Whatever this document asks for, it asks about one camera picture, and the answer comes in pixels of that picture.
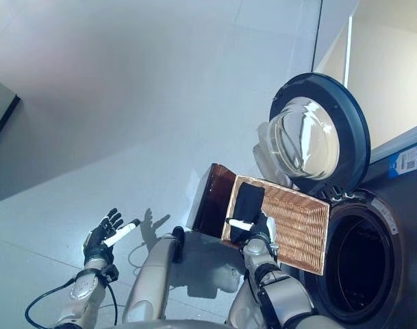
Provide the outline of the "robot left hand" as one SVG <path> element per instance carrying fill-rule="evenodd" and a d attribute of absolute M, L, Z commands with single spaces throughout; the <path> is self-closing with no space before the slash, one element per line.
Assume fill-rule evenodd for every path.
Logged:
<path fill-rule="evenodd" d="M 140 225 L 139 219 L 124 224 L 116 208 L 104 216 L 97 227 L 89 231 L 82 246 L 84 265 L 93 259 L 102 259 L 107 265 L 114 262 L 114 245 Z"/>

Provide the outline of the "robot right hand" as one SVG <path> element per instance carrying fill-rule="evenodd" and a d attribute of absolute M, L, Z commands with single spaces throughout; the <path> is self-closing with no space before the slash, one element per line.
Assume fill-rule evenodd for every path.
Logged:
<path fill-rule="evenodd" d="M 232 243 L 245 242 L 258 234 L 263 234 L 269 242 L 275 240 L 275 220 L 266 216 L 264 212 L 259 212 L 252 221 L 230 218 L 227 223 L 231 226 L 229 236 Z"/>

